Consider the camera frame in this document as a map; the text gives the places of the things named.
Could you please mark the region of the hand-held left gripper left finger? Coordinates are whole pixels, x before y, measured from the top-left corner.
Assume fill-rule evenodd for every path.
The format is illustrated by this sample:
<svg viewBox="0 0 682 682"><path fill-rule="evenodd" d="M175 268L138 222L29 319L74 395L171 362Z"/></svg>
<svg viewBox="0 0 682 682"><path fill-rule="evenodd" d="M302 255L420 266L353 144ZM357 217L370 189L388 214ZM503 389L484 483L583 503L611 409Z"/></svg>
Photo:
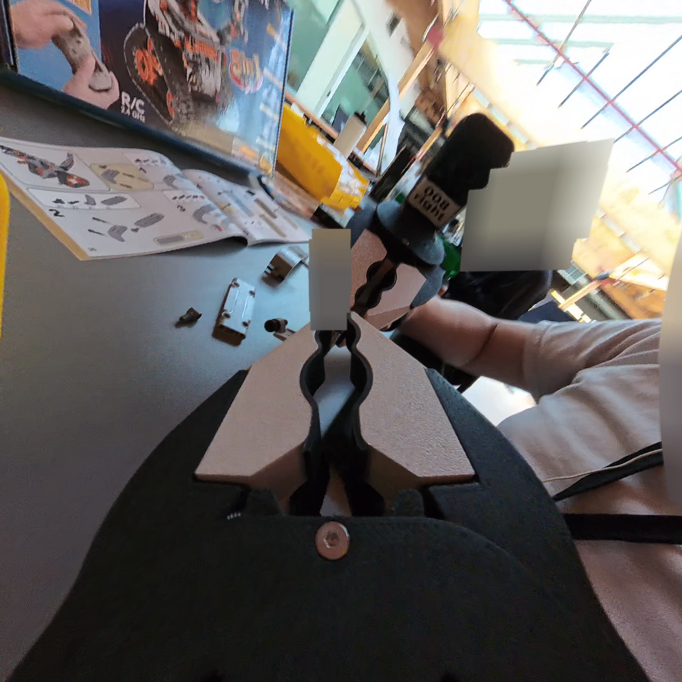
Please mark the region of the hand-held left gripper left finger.
<svg viewBox="0 0 682 682"><path fill-rule="evenodd" d="M329 482L314 395L331 331L309 325L253 364L195 470L203 482L268 490L291 514L319 514Z"/></svg>

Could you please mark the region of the grey desk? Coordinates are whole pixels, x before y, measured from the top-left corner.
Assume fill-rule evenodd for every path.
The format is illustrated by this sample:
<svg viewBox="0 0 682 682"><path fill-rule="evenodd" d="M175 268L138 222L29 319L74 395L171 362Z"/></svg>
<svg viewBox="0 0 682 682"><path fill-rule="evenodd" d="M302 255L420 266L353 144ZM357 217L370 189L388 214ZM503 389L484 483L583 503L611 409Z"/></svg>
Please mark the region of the grey desk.
<svg viewBox="0 0 682 682"><path fill-rule="evenodd" d="M12 200L1 338L2 681L414 681L377 569L194 469L277 345L212 337L274 247L78 260ZM188 308L190 326L175 322Z"/></svg>

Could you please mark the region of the white bottle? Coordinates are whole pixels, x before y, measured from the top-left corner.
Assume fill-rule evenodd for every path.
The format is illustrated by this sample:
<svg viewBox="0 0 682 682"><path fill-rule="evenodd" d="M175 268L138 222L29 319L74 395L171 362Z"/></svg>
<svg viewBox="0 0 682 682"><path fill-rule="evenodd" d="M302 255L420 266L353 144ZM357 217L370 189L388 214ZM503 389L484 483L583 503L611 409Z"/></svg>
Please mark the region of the white bottle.
<svg viewBox="0 0 682 682"><path fill-rule="evenodd" d="M349 159L356 149L358 142L368 129L364 112L355 111L351 115L333 143L334 149L345 159Z"/></svg>

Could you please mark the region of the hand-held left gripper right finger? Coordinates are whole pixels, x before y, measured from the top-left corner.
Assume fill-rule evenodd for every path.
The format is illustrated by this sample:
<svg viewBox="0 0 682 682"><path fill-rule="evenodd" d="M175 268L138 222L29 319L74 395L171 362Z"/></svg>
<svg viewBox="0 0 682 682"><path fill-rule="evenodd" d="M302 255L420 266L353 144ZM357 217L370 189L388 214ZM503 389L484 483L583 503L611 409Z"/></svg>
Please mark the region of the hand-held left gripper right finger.
<svg viewBox="0 0 682 682"><path fill-rule="evenodd" d="M355 313L346 331L351 513L383 514L405 490L473 483L473 465L426 368Z"/></svg>

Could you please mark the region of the black carton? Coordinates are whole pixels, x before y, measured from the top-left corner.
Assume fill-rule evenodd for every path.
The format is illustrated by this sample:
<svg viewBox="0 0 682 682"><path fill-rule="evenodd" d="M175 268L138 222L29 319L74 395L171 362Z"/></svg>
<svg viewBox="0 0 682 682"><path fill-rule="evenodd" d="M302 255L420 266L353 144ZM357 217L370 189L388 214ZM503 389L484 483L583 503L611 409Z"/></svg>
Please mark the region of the black carton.
<svg viewBox="0 0 682 682"><path fill-rule="evenodd" d="M414 163L415 155L416 151L411 145L403 146L397 152L396 157L389 163L383 174L380 175L378 181L373 185L369 193L369 199L375 202L386 200L390 192Z"/></svg>

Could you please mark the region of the instruction booklet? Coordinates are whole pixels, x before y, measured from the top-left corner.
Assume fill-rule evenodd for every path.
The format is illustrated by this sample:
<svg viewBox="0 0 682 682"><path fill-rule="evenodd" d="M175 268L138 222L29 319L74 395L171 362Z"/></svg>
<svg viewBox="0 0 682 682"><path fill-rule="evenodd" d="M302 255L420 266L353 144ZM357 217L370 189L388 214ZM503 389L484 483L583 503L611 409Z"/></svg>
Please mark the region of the instruction booklet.
<svg viewBox="0 0 682 682"><path fill-rule="evenodd" d="M310 229L258 185L180 169L154 151L1 137L13 196L79 260L116 259L223 239L304 244Z"/></svg>

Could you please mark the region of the blue toy robot box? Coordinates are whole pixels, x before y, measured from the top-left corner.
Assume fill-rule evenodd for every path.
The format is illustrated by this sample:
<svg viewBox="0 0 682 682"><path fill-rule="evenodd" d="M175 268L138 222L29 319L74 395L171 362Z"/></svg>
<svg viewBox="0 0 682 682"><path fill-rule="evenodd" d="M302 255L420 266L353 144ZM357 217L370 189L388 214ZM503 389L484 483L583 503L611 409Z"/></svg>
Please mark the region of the blue toy robot box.
<svg viewBox="0 0 682 682"><path fill-rule="evenodd" d="M272 175L293 17L285 1L2 1L1 73Z"/></svg>

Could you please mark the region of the person's right forearm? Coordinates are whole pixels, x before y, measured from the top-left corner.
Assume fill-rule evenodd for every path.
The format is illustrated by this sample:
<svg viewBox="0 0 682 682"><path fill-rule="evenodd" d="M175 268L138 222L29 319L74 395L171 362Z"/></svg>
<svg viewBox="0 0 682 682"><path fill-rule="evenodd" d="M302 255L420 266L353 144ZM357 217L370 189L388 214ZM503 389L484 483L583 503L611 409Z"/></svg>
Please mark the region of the person's right forearm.
<svg viewBox="0 0 682 682"><path fill-rule="evenodd" d="M410 311L398 330L467 374L534 393L524 376L524 358L538 325L497 319L467 304L435 297Z"/></svg>

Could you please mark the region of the yellow plastic bin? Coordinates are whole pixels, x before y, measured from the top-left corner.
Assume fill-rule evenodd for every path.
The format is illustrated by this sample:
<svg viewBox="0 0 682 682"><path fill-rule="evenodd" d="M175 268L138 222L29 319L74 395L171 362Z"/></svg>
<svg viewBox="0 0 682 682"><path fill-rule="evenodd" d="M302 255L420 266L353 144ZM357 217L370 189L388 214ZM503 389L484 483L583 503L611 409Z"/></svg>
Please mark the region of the yellow plastic bin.
<svg viewBox="0 0 682 682"><path fill-rule="evenodd" d="M5 177L1 174L1 260L0 260L0 312L1 329L3 329L4 298L5 298L5 277L7 267L7 243L10 227L11 198L7 188Z"/></svg>
<svg viewBox="0 0 682 682"><path fill-rule="evenodd" d="M304 191L337 211L357 209L369 181L291 107L282 112L277 162Z"/></svg>

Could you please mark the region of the person's white shirt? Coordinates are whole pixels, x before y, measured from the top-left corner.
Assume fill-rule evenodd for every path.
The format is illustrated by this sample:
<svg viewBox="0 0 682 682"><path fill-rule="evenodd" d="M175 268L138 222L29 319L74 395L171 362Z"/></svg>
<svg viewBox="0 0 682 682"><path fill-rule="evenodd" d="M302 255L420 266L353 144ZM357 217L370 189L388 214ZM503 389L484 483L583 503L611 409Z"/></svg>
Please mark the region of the person's white shirt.
<svg viewBox="0 0 682 682"><path fill-rule="evenodd" d="M661 440L659 320L539 323L521 388L536 406L499 429L550 494ZM681 680L681 546L576 544L612 624L652 681Z"/></svg>

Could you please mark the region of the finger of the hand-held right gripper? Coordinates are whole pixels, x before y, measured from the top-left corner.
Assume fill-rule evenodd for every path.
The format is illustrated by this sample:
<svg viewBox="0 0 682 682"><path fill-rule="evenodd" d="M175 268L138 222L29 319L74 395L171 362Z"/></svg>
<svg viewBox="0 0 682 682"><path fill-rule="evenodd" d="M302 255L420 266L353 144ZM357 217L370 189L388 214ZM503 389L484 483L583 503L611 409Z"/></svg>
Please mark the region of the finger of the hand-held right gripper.
<svg viewBox="0 0 682 682"><path fill-rule="evenodd" d="M363 314L363 319L383 330L402 318L421 291L426 277L412 265L401 263L396 269L396 283L380 293L379 302Z"/></svg>
<svg viewBox="0 0 682 682"><path fill-rule="evenodd" d="M364 230L351 247L351 311L367 314L397 283L397 264L376 233Z"/></svg>

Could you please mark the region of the grey toy panel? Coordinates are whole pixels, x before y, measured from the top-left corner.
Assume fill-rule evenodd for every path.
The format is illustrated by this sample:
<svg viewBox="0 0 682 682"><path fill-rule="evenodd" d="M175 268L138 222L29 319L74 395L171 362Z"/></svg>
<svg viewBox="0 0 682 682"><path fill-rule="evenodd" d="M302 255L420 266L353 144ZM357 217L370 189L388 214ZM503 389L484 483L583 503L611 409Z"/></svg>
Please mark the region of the grey toy panel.
<svg viewBox="0 0 682 682"><path fill-rule="evenodd" d="M251 326L255 301L255 286L234 277L217 312L213 338L231 346L241 345Z"/></svg>

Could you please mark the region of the grey curved toy part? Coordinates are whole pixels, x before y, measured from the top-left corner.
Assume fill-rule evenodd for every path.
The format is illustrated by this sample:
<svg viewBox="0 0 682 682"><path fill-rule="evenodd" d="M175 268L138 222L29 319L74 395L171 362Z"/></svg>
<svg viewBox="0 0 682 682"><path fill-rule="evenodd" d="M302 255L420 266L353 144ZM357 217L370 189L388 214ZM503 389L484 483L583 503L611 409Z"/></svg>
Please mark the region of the grey curved toy part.
<svg viewBox="0 0 682 682"><path fill-rule="evenodd" d="M267 264L262 278L270 285L285 281L299 266L308 266L309 253L301 246L289 244L280 248Z"/></svg>

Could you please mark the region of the printed manual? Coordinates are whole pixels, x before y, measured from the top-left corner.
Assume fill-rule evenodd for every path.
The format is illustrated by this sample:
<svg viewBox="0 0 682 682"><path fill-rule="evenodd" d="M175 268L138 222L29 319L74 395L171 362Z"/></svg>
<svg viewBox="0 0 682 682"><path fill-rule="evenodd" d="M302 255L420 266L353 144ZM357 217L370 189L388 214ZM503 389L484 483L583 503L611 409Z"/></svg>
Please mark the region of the printed manual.
<svg viewBox="0 0 682 682"><path fill-rule="evenodd" d="M258 180L263 190L279 206L291 213L310 219L319 209L319 200L280 173L275 173L272 177L259 175Z"/></svg>

